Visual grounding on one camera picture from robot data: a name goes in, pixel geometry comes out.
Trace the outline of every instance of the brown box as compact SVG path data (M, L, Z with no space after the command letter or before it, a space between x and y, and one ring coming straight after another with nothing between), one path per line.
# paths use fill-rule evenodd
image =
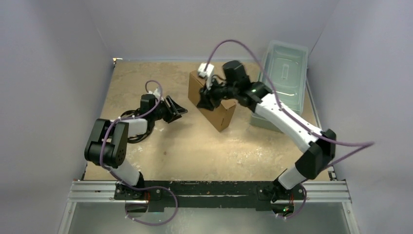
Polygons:
M197 71L192 71L189 74L188 98L195 106L200 99L199 90L204 84L205 80L198 77ZM234 100L222 100L220 106L214 111L200 108L198 110L220 132L229 126L236 106L237 103Z

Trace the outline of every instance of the beige tabletop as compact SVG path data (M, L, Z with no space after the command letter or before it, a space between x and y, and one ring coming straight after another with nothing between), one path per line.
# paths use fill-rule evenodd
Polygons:
M114 119L139 107L144 84L155 79L164 96L170 95L188 113L166 124L155 123L144 141L128 144L127 160L141 170L146 180L274 180L302 155L285 134L249 125L251 111L238 105L229 127L219 133L188 99L189 73L199 62L118 62L102 110L102 118ZM223 63L215 62L223 75ZM259 68L244 63L251 80ZM301 115L316 124L306 91ZM102 168L89 163L85 180L113 180ZM329 180L322 172L316 180Z

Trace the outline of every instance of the white wall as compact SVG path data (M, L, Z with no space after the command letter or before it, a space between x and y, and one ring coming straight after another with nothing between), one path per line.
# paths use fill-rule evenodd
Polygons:
M336 167L366 234L413 230L412 22L411 0L341 0L309 59L323 127L376 141Z
M111 57L82 0L2 1L0 18L1 233L56 233Z
M272 39L315 45L338 0L85 0L113 57L206 59L224 39L263 55ZM238 45L215 59L250 59Z

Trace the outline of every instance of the wooden table surface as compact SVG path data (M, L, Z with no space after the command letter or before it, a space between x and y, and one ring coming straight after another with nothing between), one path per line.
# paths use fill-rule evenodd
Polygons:
M189 73L199 62L118 62L101 117L117 118L136 109L145 92L144 84L155 79L162 84L164 96L170 95L188 109L182 118L166 124L155 123L150 137L128 144L127 159L141 170L146 180L274 180L302 155L285 134L249 125L251 111L238 105L230 126L219 133L188 99ZM214 62L215 73L223 75L223 63ZM251 80L259 68L245 63ZM301 115L316 124L306 91ZM85 180L114 180L102 168L89 163ZM316 180L328 181L322 172Z

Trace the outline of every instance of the floor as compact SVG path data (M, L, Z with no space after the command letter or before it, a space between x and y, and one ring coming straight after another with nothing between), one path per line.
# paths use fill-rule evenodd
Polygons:
M122 112L139 107L144 84L155 79L170 95L188 109L181 119L166 124L157 121L154 132L138 144L128 144L127 160L146 180L274 180L302 155L285 134L249 125L251 111L237 106L230 126L219 133L188 100L189 73L199 62L127 62L116 64L101 117L117 118ZM223 63L215 62L222 74ZM259 68L245 63L251 80ZM306 91L301 115L316 125ZM113 180L102 168L88 164L86 180ZM322 172L316 180L328 181Z

